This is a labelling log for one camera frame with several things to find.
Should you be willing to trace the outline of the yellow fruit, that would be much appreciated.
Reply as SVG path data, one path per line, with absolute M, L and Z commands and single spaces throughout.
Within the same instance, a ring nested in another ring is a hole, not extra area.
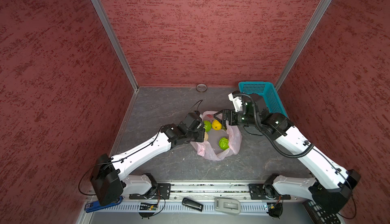
M 214 120 L 212 122 L 212 128 L 216 131 L 219 131 L 222 129 L 222 124 L 218 120 Z

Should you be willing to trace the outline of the pink plastic bag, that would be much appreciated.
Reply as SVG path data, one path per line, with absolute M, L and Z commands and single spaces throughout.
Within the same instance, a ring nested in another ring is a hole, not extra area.
M 238 126 L 226 124 L 226 129 L 214 130 L 207 132 L 208 138 L 203 142 L 191 142 L 192 147 L 197 154 L 206 160 L 222 161 L 226 157 L 237 155 L 241 148 L 242 135 Z M 219 141 L 222 138 L 228 139 L 228 148 L 221 149 Z

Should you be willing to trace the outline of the beige brown fruit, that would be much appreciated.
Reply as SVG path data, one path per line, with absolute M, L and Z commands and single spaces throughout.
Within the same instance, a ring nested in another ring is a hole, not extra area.
M 204 141 L 208 141 L 209 135 L 205 132 L 204 134 Z

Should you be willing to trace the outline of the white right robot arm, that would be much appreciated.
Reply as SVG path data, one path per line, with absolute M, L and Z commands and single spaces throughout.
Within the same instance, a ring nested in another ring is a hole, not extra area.
M 329 213 L 338 213 L 353 199 L 353 189 L 361 176 L 346 170 L 322 153 L 292 121 L 282 113 L 260 107 L 255 94 L 233 92 L 229 100 L 234 109 L 224 109 L 213 115 L 223 126 L 256 128 L 282 156 L 299 160 L 311 173 L 311 178 L 285 177 L 272 174 L 263 185 L 269 199 L 291 195 L 312 200 Z

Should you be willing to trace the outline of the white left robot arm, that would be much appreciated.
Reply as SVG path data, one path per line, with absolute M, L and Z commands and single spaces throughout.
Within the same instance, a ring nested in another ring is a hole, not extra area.
M 117 155 L 101 155 L 90 176 L 90 182 L 101 206 L 107 206 L 122 195 L 140 195 L 152 198 L 158 184 L 145 173 L 133 175 L 133 171 L 173 148 L 191 142 L 203 142 L 204 122 L 199 111 L 189 112 L 178 125 L 162 126 L 156 135 L 140 145 Z

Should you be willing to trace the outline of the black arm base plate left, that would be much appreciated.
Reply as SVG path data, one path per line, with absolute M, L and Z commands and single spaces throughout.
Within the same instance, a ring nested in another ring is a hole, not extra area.
M 131 200 L 168 200 L 171 193 L 171 184 L 170 183 L 159 183 L 154 194 L 140 195 L 140 194 L 131 194 L 129 199 Z

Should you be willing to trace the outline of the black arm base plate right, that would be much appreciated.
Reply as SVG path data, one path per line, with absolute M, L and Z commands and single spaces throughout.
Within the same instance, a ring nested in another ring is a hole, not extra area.
M 290 195 L 281 195 L 277 192 L 272 184 L 250 183 L 248 188 L 252 200 L 277 201 L 291 199 Z

